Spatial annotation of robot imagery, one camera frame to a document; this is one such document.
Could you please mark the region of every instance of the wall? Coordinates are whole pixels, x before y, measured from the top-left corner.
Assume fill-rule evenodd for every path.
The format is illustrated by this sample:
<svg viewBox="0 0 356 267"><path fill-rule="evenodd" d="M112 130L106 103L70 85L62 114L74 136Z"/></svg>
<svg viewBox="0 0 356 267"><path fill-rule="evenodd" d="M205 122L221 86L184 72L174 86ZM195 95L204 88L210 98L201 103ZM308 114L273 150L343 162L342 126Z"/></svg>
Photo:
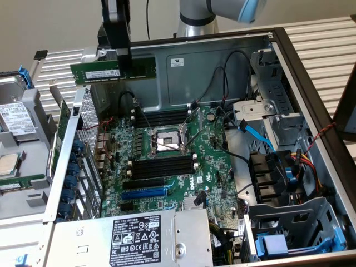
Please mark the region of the wall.
<svg viewBox="0 0 356 267"><path fill-rule="evenodd" d="M146 39L146 1L130 2L131 39ZM349 14L356 14L355 0L268 0L263 14L252 26ZM179 0L150 0L152 39L172 37L178 21ZM248 27L224 18L218 18L218 22L221 31ZM100 0L3 0L0 3L0 71L15 70L21 63L30 68L37 50L59 51L96 45L100 24Z"/></svg>

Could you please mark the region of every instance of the black ram slot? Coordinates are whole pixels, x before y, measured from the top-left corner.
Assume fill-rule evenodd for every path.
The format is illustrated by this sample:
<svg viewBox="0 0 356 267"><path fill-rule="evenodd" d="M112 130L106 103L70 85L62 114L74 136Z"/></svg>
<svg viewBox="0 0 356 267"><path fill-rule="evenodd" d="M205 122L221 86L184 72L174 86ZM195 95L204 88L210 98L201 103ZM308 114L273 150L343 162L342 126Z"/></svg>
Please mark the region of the black ram slot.
<svg viewBox="0 0 356 267"><path fill-rule="evenodd" d="M188 118L187 110L149 112L145 115L151 127L181 124ZM137 114L135 126L136 128L147 127L146 119L140 112Z"/></svg>
<svg viewBox="0 0 356 267"><path fill-rule="evenodd" d="M154 186L164 186L165 180L163 178L143 180L143 181L129 181L122 184L123 189L137 189L137 188L148 188Z"/></svg>
<svg viewBox="0 0 356 267"><path fill-rule="evenodd" d="M194 173L191 155L134 161L132 165L133 180Z"/></svg>

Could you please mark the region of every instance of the blue pcie slot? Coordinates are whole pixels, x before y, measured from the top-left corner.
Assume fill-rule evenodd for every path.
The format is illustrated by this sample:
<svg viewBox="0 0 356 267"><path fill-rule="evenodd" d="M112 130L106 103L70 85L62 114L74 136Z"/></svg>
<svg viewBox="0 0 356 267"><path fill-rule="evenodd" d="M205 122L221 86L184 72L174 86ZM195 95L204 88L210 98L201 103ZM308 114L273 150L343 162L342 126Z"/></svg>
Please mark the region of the blue pcie slot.
<svg viewBox="0 0 356 267"><path fill-rule="evenodd" d="M156 188L144 189L140 191L121 193L122 200L141 199L144 197L154 197L154 196L167 196L167 188L156 187Z"/></svg>

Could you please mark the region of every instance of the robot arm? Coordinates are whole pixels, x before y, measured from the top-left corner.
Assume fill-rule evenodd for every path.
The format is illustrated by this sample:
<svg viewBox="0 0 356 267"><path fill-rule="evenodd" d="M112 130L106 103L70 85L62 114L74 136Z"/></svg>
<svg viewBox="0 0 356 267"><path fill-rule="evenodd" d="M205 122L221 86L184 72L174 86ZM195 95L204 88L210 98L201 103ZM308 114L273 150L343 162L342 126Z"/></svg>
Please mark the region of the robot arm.
<svg viewBox="0 0 356 267"><path fill-rule="evenodd" d="M112 49L116 49L119 68L131 66L130 1L101 0L103 27Z"/></svg>
<svg viewBox="0 0 356 267"><path fill-rule="evenodd" d="M243 23L253 23L265 0L180 0L177 36L218 33L216 15Z"/></svg>

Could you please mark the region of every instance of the power supply label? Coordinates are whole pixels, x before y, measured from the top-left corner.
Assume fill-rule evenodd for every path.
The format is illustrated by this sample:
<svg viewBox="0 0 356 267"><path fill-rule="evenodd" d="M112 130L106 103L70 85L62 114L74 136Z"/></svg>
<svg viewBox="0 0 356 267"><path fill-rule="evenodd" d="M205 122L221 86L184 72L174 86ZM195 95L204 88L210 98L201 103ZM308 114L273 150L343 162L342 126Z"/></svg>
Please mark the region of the power supply label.
<svg viewBox="0 0 356 267"><path fill-rule="evenodd" d="M0 105L0 114L7 128L14 136L36 133L23 103Z"/></svg>
<svg viewBox="0 0 356 267"><path fill-rule="evenodd" d="M161 262L161 215L113 221L110 265Z"/></svg>

